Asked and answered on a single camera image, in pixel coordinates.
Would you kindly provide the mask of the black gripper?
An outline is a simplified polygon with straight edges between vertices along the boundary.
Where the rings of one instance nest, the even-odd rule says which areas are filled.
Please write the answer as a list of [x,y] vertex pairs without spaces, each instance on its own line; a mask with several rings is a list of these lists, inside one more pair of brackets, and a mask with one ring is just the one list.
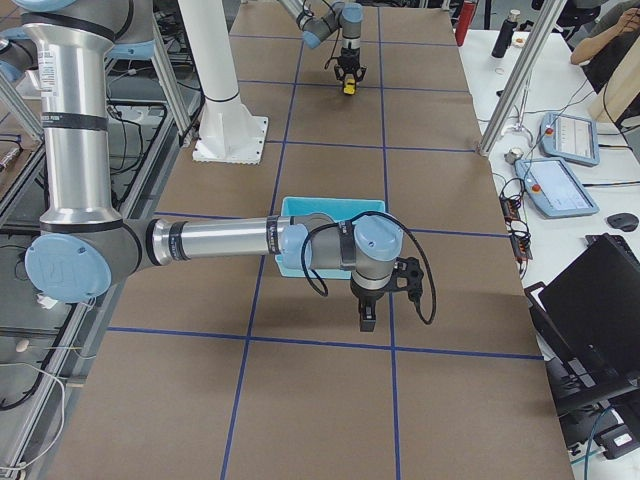
[[334,73],[337,80],[346,80],[348,77],[363,80],[366,67],[360,63],[360,49],[342,47],[334,65]]
[[419,304],[423,295],[422,281],[423,270],[415,257],[398,257],[391,273],[383,279],[367,279],[355,271],[351,276],[350,288],[358,299],[360,331],[375,330],[376,302],[387,293],[406,292],[411,302]]

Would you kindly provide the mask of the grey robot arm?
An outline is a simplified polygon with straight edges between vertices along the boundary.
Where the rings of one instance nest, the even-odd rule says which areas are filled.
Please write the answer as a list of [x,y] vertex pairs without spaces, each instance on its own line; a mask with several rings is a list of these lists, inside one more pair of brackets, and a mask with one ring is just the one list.
[[279,1],[279,4],[295,20],[303,41],[311,49],[317,48],[332,34],[341,34],[340,55],[330,58],[337,62],[334,73],[338,81],[346,86],[350,80],[356,85],[364,79],[367,67],[360,63],[364,10],[359,3],[325,2],[327,11],[321,17],[317,17],[305,1],[285,0]]
[[278,255],[320,295],[320,274],[342,270],[358,301],[360,327],[374,329],[377,301],[405,292],[419,305],[435,289],[424,255],[403,258],[408,229],[365,211],[335,221],[324,213],[201,222],[127,220],[112,203],[105,61],[157,53],[148,1],[24,1],[20,28],[2,43],[12,80],[36,69],[42,99],[49,206],[25,267],[45,295],[78,303],[135,272],[174,261]]

